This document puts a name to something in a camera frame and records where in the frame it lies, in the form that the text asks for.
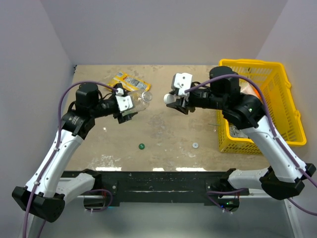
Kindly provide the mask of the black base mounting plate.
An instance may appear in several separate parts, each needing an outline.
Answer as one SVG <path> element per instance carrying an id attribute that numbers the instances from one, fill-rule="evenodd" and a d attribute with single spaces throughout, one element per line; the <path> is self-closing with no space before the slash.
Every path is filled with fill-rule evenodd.
<path id="1" fill-rule="evenodd" d="M 221 182 L 226 172 L 93 172 L 97 183 L 81 192 L 84 205 L 96 208 L 102 202 L 121 203 L 203 203 L 237 208 L 239 196 L 248 189 L 234 189 Z"/>

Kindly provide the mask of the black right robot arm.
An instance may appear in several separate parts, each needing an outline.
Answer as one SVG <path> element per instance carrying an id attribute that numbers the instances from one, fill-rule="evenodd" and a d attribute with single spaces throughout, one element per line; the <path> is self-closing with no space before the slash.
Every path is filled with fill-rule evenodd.
<path id="1" fill-rule="evenodd" d="M 228 170 L 211 186 L 210 193 L 231 195 L 261 189 L 277 200 L 298 196 L 305 187 L 304 180 L 312 178 L 316 167 L 302 161 L 277 131 L 264 95 L 242 93 L 239 81 L 243 76 L 230 67 L 214 67 L 209 76 L 208 81 L 195 85 L 191 74 L 175 74 L 171 91 L 164 96 L 166 106 L 183 114 L 196 108 L 220 110 L 269 162 L 269 167 L 261 170 Z"/>

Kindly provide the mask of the green bottle cap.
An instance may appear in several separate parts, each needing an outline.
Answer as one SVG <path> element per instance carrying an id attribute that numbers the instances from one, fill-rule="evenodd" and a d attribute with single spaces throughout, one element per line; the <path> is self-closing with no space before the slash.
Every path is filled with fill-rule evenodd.
<path id="1" fill-rule="evenodd" d="M 139 144 L 139 149 L 140 149 L 140 150 L 145 149 L 145 145 L 144 145 L 143 143 L 140 143 L 140 144 Z"/>

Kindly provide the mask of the large white bottle cap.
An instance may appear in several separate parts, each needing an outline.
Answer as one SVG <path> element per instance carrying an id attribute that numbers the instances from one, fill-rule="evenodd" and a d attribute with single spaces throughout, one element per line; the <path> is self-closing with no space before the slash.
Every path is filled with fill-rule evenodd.
<path id="1" fill-rule="evenodd" d="M 164 95 L 163 101 L 166 105 L 168 105 L 168 104 L 175 102 L 176 98 L 174 95 L 168 93 L 168 94 Z"/>

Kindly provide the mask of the small white bottle cap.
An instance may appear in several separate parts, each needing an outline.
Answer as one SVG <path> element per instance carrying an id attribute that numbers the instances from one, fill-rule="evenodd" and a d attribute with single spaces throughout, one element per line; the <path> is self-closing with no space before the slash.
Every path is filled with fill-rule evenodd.
<path id="1" fill-rule="evenodd" d="M 196 143 L 196 142 L 194 142 L 194 143 L 193 143 L 193 148 L 197 149 L 198 147 L 199 147 L 199 144 Z"/>

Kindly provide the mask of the large clear plastic bottle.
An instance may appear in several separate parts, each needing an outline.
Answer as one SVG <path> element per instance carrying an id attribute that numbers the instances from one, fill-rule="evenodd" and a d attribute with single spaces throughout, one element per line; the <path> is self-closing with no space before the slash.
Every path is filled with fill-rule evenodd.
<path id="1" fill-rule="evenodd" d="M 138 113 L 145 110 L 153 99 L 151 92 L 143 90 L 135 90 L 129 92 L 128 95 L 133 103 L 133 107 L 128 111 L 129 113 Z"/>

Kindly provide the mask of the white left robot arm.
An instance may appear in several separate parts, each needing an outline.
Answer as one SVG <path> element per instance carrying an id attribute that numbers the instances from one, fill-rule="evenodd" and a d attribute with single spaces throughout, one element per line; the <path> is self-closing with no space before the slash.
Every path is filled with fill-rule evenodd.
<path id="1" fill-rule="evenodd" d="M 67 185 L 59 180 L 76 149 L 82 144 L 97 118 L 112 115 L 119 123 L 130 120 L 123 112 L 133 108 L 131 92 L 118 83 L 109 87 L 110 97 L 104 99 L 93 81 L 78 83 L 79 87 L 65 115 L 58 115 L 58 130 L 43 162 L 24 187 L 17 186 L 12 197 L 25 211 L 50 223 L 56 221 L 65 205 L 85 192 L 98 194 L 102 177 L 92 170 L 82 171 Z"/>

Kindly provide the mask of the yellow snack bag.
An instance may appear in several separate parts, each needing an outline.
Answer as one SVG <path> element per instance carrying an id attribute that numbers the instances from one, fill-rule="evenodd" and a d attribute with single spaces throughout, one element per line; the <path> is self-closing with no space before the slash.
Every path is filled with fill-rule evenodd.
<path id="1" fill-rule="evenodd" d="M 110 87 L 114 87 L 117 83 L 121 83 L 123 88 L 128 91 L 143 90 L 149 91 L 151 84 L 138 79 L 124 71 L 119 71 L 108 83 Z"/>

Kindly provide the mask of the orange ball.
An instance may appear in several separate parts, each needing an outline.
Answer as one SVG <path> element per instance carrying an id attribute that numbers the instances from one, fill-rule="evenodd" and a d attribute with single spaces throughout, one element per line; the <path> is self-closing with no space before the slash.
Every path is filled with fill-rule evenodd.
<path id="1" fill-rule="evenodd" d="M 256 96 L 257 96 L 258 98 L 261 98 L 261 96 L 260 96 L 260 94 L 258 93 L 258 91 L 254 91 L 254 93 L 256 94 Z"/>

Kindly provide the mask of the crumpled clear plastic bottle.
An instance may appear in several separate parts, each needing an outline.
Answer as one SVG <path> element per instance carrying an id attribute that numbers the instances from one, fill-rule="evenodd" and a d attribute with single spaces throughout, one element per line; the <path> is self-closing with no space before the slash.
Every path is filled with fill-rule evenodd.
<path id="1" fill-rule="evenodd" d="M 245 139 L 249 138 L 246 134 L 244 134 L 241 130 L 239 130 L 234 125 L 229 126 L 229 134 L 233 138 L 245 138 Z"/>

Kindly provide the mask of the yellow plastic basket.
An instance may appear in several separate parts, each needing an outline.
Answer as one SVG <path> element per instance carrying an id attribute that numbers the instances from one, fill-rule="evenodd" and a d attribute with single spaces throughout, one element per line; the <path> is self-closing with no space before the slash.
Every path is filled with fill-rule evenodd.
<path id="1" fill-rule="evenodd" d="M 259 59 L 221 59 L 219 66 L 228 66 L 240 75 L 256 83 L 268 105 L 272 121 L 280 135 L 290 147 L 302 147 L 307 139 L 301 122 L 301 114 L 295 108 L 291 94 L 291 83 L 284 65 L 279 62 Z M 246 138 L 235 138 L 229 133 L 229 123 L 217 111 L 218 148 L 222 153 L 260 155 L 255 143 Z"/>

